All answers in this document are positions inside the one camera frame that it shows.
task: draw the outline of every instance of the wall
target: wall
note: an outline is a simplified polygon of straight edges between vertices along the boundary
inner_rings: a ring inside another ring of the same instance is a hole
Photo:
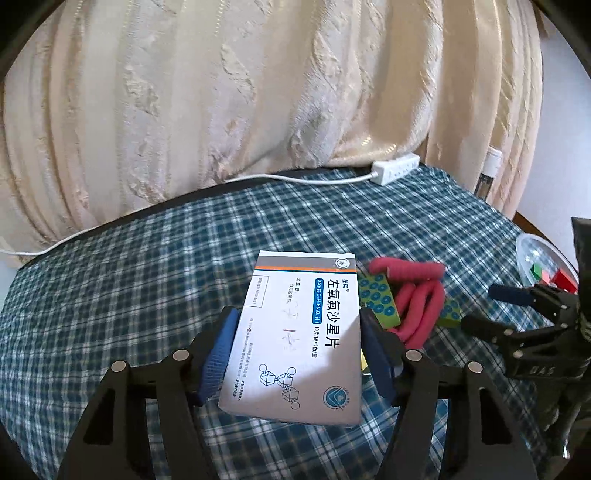
[[[16,269],[7,266],[5,263],[5,257],[0,254],[0,310],[2,310],[4,299],[8,293],[8,287],[10,287],[12,279],[16,273]]]
[[[591,218],[591,79],[564,37],[544,24],[540,131],[518,211],[576,266],[570,218]]]

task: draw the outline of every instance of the white logo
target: white logo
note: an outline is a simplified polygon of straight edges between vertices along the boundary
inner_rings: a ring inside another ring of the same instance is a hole
[[[339,258],[335,262],[335,265],[337,266],[337,268],[349,268],[349,265],[351,265],[351,262],[347,258]]]

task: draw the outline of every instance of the plaid tablecloth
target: plaid tablecloth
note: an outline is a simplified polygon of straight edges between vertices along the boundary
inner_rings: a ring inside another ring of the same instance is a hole
[[[350,170],[313,178],[341,179]],[[0,316],[0,420],[42,478],[54,478],[71,434],[116,359],[159,361],[187,346],[224,305],[240,306],[259,250],[353,252],[447,265],[448,295],[518,328],[540,317],[486,298],[494,282],[517,284],[520,230],[444,172],[420,168],[387,187],[266,183],[185,203],[67,244],[19,270]],[[488,371],[536,462],[545,452],[532,409],[535,389],[507,380],[490,346],[436,328],[426,352],[438,364],[477,359]],[[155,470],[167,465],[155,404],[148,405]],[[443,454],[440,401],[428,478]],[[217,399],[199,411],[220,478],[371,479],[397,409],[363,386],[363,423],[304,426],[234,417]]]

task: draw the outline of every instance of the white cable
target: white cable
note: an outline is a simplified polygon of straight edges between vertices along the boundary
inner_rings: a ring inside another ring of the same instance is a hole
[[[244,177],[238,177],[232,180],[226,180],[224,183],[232,183],[234,181],[248,180],[248,179],[271,179],[271,180],[282,180],[291,183],[301,183],[303,185],[348,185],[350,183],[359,183],[360,181],[371,180],[378,176],[377,172],[371,172],[367,175],[360,177],[353,177],[351,179],[342,180],[306,180],[306,179],[293,179],[291,177],[284,177],[283,175],[271,175],[268,173],[258,173],[254,175],[246,175]]]
[[[304,185],[347,185],[350,183],[359,183],[360,181],[374,179],[377,176],[378,176],[378,173],[373,171],[372,173],[368,173],[367,175],[362,175],[360,177],[353,177],[351,179],[306,180],[306,179],[293,179],[291,177],[284,177],[283,175],[271,175],[271,174],[267,174],[267,173],[259,173],[259,174],[255,174],[255,175],[246,175],[245,177],[238,177],[237,179],[226,180],[224,183],[232,183],[234,181],[248,180],[248,179],[272,179],[272,180],[287,181],[287,182],[291,182],[291,183],[301,183]],[[40,251],[40,252],[12,252],[10,250],[4,250],[4,249],[0,248],[0,253],[7,254],[7,255],[19,255],[21,257],[36,257],[38,255],[46,254],[46,253],[50,252],[51,250],[53,250],[54,248],[59,247],[61,244],[66,243],[68,240],[72,240],[73,238],[76,238],[77,236],[82,235],[83,233],[94,230],[95,228],[97,228],[97,227],[87,228],[87,229],[82,230],[80,232],[74,233],[73,235],[67,236],[66,238],[63,238],[62,240],[60,240],[58,243],[50,246],[49,248],[46,248],[45,250]]]

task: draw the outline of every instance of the chemical structure drawing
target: chemical structure drawing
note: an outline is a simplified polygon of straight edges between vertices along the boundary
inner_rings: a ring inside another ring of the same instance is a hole
[[[261,372],[259,380],[263,385],[266,387],[270,387],[274,384],[279,385],[283,390],[281,393],[283,400],[288,401],[293,410],[300,408],[300,402],[298,402],[300,392],[293,387],[294,375],[296,374],[295,368],[289,367],[286,373],[275,375],[265,364],[260,364],[259,371]]]

